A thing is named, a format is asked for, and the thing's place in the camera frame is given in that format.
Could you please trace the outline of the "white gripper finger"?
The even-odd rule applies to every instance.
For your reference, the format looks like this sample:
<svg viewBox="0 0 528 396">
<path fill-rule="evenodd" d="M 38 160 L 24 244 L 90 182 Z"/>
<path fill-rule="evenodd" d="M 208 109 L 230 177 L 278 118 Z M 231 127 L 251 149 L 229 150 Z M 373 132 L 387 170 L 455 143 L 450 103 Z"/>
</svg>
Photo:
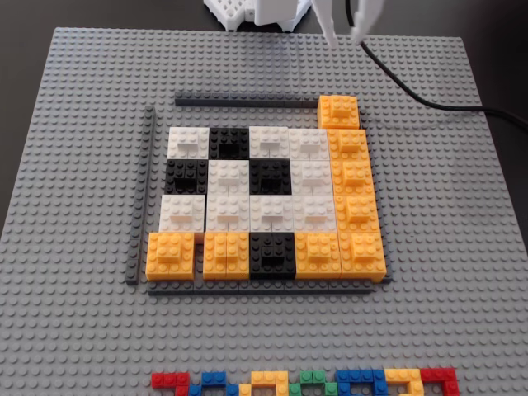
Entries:
<svg viewBox="0 0 528 396">
<path fill-rule="evenodd" d="M 332 18 L 332 0 L 312 0 L 318 23 L 325 40 L 330 47 L 338 47 L 338 38 L 334 30 Z"/>
<path fill-rule="evenodd" d="M 354 26 L 351 36 L 355 42 L 362 42 L 377 22 L 384 8 L 385 0 L 359 0 L 353 14 Z"/>
</svg>

